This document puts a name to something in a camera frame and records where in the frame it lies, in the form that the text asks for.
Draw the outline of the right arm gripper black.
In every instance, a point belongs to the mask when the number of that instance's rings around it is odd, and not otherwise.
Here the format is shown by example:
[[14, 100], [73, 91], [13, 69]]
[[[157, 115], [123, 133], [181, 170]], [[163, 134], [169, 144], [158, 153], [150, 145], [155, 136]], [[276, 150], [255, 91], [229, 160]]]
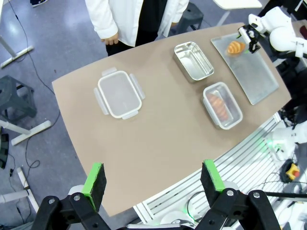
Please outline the right arm gripper black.
[[244, 40], [250, 40], [248, 45], [248, 49], [245, 53], [252, 53], [254, 54], [257, 52], [261, 46], [258, 44], [259, 41], [259, 33], [258, 31], [252, 29], [250, 30], [249, 25], [244, 25], [238, 29], [239, 36], [241, 36]]

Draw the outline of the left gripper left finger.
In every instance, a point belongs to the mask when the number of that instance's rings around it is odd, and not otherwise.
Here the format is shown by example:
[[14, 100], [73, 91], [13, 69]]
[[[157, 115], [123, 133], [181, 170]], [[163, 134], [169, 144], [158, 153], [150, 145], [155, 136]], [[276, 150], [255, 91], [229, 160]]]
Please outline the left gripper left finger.
[[60, 200], [46, 196], [35, 217], [36, 230], [68, 230], [72, 224], [81, 223], [85, 230], [109, 230], [99, 215], [106, 187], [102, 163], [94, 163], [81, 192]]

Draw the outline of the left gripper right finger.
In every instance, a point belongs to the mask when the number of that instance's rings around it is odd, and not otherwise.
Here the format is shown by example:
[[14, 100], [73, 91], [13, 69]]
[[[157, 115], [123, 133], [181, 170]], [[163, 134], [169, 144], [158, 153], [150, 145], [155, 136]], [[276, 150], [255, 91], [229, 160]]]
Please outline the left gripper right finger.
[[239, 221], [245, 230], [281, 228], [266, 194], [253, 190], [246, 195], [227, 188], [213, 160], [203, 161], [200, 181], [210, 209], [195, 229], [221, 230], [229, 219]]

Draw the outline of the person's right hand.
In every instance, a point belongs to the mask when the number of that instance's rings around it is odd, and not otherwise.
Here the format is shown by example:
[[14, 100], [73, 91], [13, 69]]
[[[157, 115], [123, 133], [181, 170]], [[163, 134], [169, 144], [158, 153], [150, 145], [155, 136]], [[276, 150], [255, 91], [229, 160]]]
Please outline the person's right hand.
[[109, 37], [109, 38], [104, 38], [104, 39], [101, 39], [101, 41], [103, 43], [105, 43], [105, 45], [114, 45], [114, 44], [117, 44], [118, 43], [118, 33], [116, 33], [115, 35]]

